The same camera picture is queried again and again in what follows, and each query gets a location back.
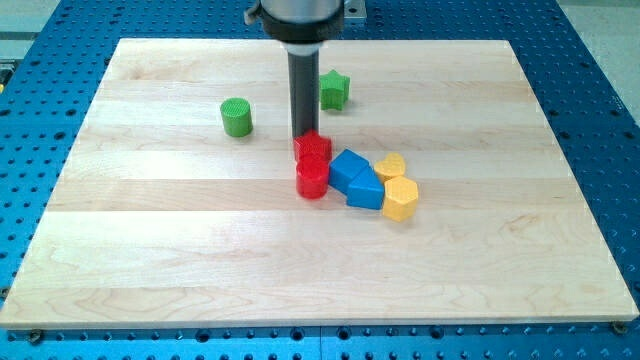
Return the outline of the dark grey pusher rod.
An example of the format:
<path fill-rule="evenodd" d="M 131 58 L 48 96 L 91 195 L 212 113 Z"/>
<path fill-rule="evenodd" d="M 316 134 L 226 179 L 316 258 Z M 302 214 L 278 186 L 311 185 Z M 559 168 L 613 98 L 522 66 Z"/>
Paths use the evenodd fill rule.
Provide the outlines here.
<path fill-rule="evenodd" d="M 292 137 L 319 127 L 319 52 L 288 54 Z"/>

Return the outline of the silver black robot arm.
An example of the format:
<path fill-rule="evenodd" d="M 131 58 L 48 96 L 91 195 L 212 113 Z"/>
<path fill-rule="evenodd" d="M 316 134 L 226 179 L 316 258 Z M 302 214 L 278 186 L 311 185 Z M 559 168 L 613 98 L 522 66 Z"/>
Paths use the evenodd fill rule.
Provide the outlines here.
<path fill-rule="evenodd" d="M 244 22 L 260 22 L 263 31 L 287 52 L 291 134 L 319 128 L 319 54 L 346 23 L 367 19 L 365 0 L 256 0 Z"/>

